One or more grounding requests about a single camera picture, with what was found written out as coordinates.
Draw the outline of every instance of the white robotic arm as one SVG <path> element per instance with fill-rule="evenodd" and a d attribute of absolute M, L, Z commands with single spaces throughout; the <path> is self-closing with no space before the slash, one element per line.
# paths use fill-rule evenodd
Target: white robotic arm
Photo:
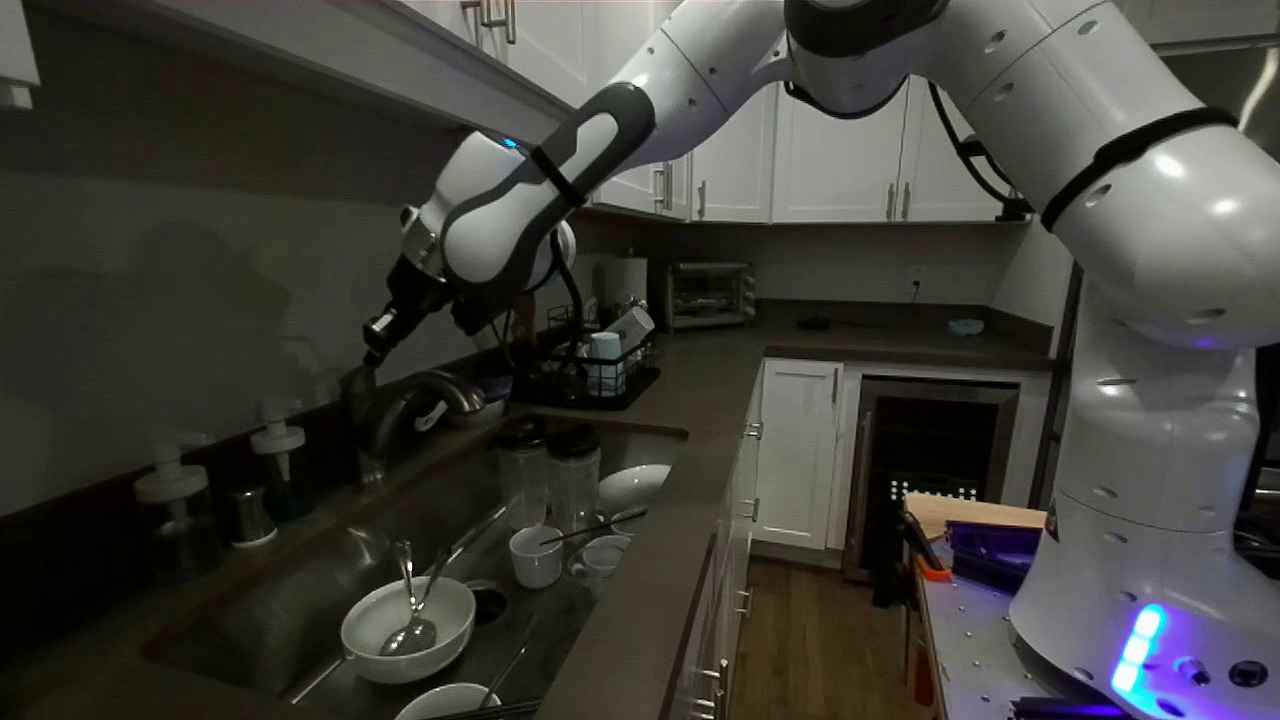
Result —
<path fill-rule="evenodd" d="M 1280 340 L 1280 172 L 1106 0 L 683 0 L 528 159 L 473 134 L 415 213 L 376 364 L 424 313 L 477 331 L 548 231 L 629 163 L 716 131 L 760 82 L 867 116 L 929 76 L 1085 264 L 1056 529 L 1010 602 L 1056 668 L 1153 720 L 1280 714 L 1280 597 L 1231 550 Z"/>

